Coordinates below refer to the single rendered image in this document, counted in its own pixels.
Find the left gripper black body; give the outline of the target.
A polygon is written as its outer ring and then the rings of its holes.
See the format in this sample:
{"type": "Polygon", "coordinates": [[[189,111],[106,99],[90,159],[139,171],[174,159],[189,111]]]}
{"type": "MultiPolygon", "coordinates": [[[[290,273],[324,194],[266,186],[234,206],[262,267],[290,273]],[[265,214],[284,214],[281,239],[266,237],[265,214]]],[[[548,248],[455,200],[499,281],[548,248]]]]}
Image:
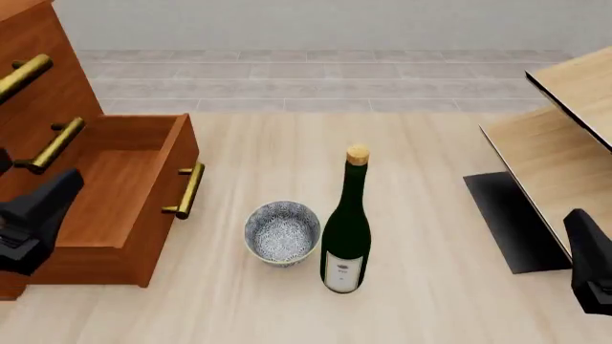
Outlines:
{"type": "Polygon", "coordinates": [[[24,212],[0,203],[0,271],[31,276],[52,255],[57,237],[57,214],[24,212]]]}

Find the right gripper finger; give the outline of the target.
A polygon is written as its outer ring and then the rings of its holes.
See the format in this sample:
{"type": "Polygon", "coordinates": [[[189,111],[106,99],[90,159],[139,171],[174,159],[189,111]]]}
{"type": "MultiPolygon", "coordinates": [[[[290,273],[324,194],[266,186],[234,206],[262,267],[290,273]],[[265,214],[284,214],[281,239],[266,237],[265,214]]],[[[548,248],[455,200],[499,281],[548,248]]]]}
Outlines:
{"type": "Polygon", "coordinates": [[[581,208],[570,211],[563,223],[572,255],[572,283],[612,288],[612,240],[581,208]]]}

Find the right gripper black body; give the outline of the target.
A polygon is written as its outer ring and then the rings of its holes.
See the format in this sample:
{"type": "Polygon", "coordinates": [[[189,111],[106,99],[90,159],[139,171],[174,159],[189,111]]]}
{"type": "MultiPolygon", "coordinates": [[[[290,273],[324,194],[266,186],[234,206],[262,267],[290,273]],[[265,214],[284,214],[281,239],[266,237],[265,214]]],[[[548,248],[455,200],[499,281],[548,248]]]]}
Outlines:
{"type": "Polygon", "coordinates": [[[573,288],[582,310],[587,314],[612,316],[612,294],[592,282],[573,288]]]}

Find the closed drawer below cabinet top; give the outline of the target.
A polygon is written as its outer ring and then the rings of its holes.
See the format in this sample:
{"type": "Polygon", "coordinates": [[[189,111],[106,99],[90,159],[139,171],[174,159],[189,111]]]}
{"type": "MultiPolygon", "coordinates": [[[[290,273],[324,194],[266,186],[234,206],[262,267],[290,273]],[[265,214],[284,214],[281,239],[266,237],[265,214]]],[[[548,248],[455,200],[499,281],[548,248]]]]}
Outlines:
{"type": "Polygon", "coordinates": [[[0,20],[0,79],[15,61],[46,54],[54,65],[0,105],[0,123],[18,117],[69,120],[102,114],[101,107],[50,2],[0,20]]]}

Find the wooden cabinet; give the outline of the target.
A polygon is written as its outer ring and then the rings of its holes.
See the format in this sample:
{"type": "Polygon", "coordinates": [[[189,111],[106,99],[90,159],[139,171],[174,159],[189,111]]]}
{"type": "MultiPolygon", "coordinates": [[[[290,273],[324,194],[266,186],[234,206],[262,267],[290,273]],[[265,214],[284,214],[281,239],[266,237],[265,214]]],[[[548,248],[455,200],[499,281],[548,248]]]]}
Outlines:
{"type": "Polygon", "coordinates": [[[32,276],[0,270],[0,301],[21,296],[29,283],[119,284],[146,287],[156,257],[145,249],[95,243],[95,231],[131,231],[127,223],[149,191],[160,137],[154,117],[105,116],[79,65],[51,0],[0,0],[0,75],[15,60],[45,54],[54,65],[0,104],[0,147],[31,160],[49,145],[52,125],[84,119],[85,126],[44,174],[13,167],[0,176],[0,203],[34,191],[69,168],[85,185],[59,231],[59,247],[32,276]]]}

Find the blue white patterned bowl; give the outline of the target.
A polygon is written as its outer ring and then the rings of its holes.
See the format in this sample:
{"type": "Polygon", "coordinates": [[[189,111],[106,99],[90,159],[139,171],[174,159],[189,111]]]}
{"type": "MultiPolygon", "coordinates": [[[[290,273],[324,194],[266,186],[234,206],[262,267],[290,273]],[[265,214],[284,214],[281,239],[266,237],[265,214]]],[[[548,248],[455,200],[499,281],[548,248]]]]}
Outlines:
{"type": "Polygon", "coordinates": [[[262,263],[286,269],[302,263],[320,241],[322,229],[307,205],[288,200],[266,203],[246,220],[244,243],[262,263]]]}

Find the open wooden drawer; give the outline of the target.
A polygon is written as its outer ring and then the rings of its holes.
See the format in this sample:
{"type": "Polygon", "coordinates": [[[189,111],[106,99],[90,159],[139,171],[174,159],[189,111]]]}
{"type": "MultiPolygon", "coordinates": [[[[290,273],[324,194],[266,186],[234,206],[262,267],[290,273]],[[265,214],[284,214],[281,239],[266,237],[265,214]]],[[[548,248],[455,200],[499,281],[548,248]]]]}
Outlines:
{"type": "Polygon", "coordinates": [[[199,148],[187,114],[104,116],[52,166],[84,180],[33,285],[148,286],[199,148]]]}

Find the closed middle wooden drawer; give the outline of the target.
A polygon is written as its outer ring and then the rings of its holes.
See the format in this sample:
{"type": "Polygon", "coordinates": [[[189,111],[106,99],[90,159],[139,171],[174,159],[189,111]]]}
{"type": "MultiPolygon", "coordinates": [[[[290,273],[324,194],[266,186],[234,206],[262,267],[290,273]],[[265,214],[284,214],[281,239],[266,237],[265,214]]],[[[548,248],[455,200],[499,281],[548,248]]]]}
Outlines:
{"type": "Polygon", "coordinates": [[[85,128],[101,114],[89,85],[30,85],[0,105],[0,148],[12,160],[0,176],[0,202],[72,168],[85,128]]]}

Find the pale wooden rack, black base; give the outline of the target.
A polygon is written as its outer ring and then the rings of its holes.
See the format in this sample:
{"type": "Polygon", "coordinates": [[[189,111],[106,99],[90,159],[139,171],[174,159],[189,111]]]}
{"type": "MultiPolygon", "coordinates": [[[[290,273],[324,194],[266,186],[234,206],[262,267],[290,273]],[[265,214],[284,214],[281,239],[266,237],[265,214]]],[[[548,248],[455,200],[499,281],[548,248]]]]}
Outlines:
{"type": "Polygon", "coordinates": [[[612,239],[612,46],[526,77],[550,104],[480,125],[505,169],[464,179],[513,274],[571,267],[576,208],[612,239]]]}

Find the dark green wine bottle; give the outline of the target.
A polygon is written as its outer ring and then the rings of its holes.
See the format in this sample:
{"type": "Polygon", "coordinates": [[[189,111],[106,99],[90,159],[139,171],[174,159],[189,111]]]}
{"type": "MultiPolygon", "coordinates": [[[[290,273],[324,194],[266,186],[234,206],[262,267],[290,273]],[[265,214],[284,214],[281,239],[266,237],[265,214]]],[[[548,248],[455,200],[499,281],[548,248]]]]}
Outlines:
{"type": "Polygon", "coordinates": [[[363,192],[369,157],[365,145],[347,148],[339,205],[322,234],[320,277],[327,289],[339,294],[360,287],[368,263],[371,231],[363,192]]]}

